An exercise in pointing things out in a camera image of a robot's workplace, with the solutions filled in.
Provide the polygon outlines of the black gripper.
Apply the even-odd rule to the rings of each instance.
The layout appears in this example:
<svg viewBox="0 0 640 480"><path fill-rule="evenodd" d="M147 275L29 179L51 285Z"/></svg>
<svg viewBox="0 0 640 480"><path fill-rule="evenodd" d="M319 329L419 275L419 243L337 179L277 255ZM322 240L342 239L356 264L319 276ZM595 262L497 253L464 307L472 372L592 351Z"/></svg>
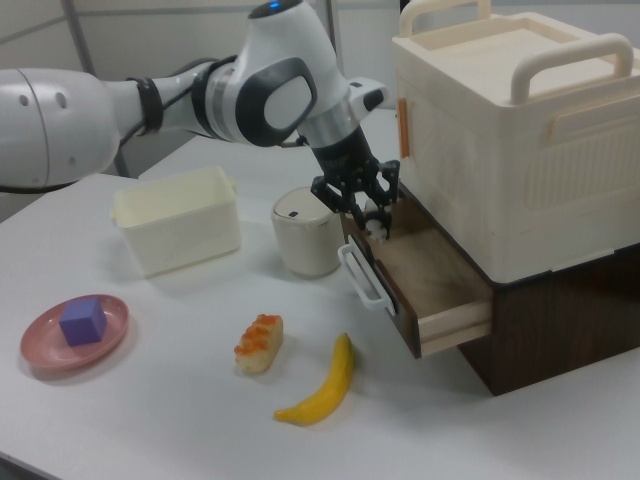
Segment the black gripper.
<svg viewBox="0 0 640 480"><path fill-rule="evenodd" d="M349 183L371 183L376 176L374 193L367 198L367 231L374 240L386 241L398 199L400 162L379 163L376 174L377 160L361 127L333 145L311 150L323 173L313 179L311 193L334 213L349 214L360 230L366 228L365 214Z"/></svg>

